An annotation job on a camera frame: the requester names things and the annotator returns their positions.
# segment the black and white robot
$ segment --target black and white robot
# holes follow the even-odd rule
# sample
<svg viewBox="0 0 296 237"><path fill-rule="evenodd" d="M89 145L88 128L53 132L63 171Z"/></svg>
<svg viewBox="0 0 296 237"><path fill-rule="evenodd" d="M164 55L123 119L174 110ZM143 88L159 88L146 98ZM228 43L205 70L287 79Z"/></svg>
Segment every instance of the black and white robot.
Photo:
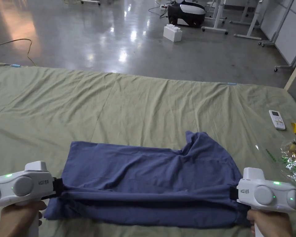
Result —
<svg viewBox="0 0 296 237"><path fill-rule="evenodd" d="M205 20L205 8L194 2L175 0L167 8L169 23L199 28Z"/></svg>

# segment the polished floor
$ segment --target polished floor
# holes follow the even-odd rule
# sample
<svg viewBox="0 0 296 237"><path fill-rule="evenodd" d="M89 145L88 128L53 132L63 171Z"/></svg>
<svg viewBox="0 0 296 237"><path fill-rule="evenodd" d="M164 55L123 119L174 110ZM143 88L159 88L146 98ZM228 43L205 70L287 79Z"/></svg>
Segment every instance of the polished floor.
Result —
<svg viewBox="0 0 296 237"><path fill-rule="evenodd" d="M64 0L0 0L0 43L31 39L30 57L42 67L280 88L289 79L291 71L273 71L275 65L286 64L276 48L233 36L245 34L248 27L226 22L229 35L182 27L182 41L173 43L163 37L167 18L148 12L157 5L154 0L110 1L98 6L68 5ZM241 12L226 10L224 15L237 20ZM260 30L254 34L263 37ZM18 41L0 46L0 62L31 66L28 45Z"/></svg>

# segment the white controller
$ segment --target white controller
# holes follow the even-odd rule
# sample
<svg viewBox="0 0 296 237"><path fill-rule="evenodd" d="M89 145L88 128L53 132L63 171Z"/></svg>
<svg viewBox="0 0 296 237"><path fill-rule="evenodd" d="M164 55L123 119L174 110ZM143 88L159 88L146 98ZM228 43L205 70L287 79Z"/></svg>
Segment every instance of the white controller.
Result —
<svg viewBox="0 0 296 237"><path fill-rule="evenodd" d="M269 110L272 122L277 130L285 130L285 124L279 111Z"/></svg>
<svg viewBox="0 0 296 237"><path fill-rule="evenodd" d="M46 169L44 161L28 163L24 171L0 176L0 207L12 204L24 206L29 202L39 201L43 197L57 195L56 179ZM59 189L62 191L62 180ZM39 216L33 221L28 237L39 236Z"/></svg>
<svg viewBox="0 0 296 237"><path fill-rule="evenodd" d="M237 202L251 206L252 209L292 212L296 211L296 188L290 183L265 180L261 169L245 168L243 179L237 186ZM257 225L255 236L263 237Z"/></svg>

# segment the wrinkled sheet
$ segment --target wrinkled sheet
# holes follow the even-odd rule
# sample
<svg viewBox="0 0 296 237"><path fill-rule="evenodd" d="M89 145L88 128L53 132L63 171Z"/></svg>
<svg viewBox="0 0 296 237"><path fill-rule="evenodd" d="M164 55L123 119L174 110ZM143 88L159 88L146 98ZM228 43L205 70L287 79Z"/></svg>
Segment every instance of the wrinkled sheet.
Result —
<svg viewBox="0 0 296 237"><path fill-rule="evenodd" d="M268 110L280 111L287 131L275 130ZM180 149L185 131L204 131L241 172L262 168L283 180L263 153L296 137L296 103L283 89L174 81L116 73L0 64L0 175L44 160L60 177L72 141ZM296 213L290 215L296 235ZM197 230L120 226L88 219L46 221L40 236L251 236L241 226Z"/></svg>

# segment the blue shirt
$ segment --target blue shirt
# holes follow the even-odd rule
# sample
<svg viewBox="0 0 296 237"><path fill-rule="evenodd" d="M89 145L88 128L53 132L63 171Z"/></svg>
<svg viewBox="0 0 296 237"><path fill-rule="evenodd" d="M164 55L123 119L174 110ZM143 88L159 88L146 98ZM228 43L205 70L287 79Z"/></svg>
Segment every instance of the blue shirt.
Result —
<svg viewBox="0 0 296 237"><path fill-rule="evenodd" d="M66 186L45 218L192 228L250 225L248 207L229 198L242 178L228 152L206 133L186 132L182 150L72 142Z"/></svg>

